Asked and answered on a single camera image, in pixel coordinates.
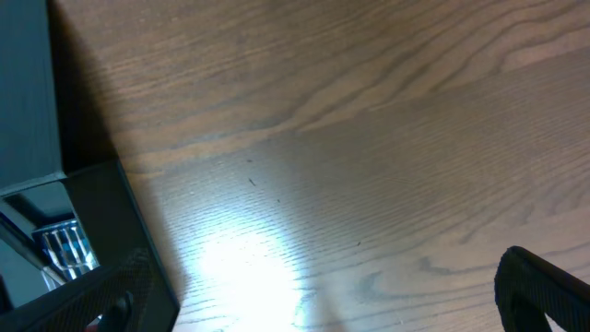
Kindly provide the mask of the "clear precision screwdriver case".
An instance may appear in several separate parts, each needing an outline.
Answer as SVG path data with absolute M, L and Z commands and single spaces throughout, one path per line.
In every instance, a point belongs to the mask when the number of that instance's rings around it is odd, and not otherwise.
M 63 219 L 41 226 L 32 239 L 49 259 L 41 276 L 49 291 L 77 279 L 100 265 L 81 223 Z

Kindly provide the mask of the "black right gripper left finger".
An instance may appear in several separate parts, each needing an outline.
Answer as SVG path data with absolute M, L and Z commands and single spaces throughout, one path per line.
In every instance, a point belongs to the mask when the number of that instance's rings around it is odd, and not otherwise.
M 148 252 L 135 249 L 1 315 L 9 331 L 137 331 L 152 292 Z

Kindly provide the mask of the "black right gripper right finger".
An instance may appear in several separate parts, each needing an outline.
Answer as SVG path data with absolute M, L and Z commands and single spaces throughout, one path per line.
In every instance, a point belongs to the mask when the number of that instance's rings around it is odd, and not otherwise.
M 502 255 L 494 277 L 495 303 L 508 332 L 589 330 L 589 285 L 523 247 Z

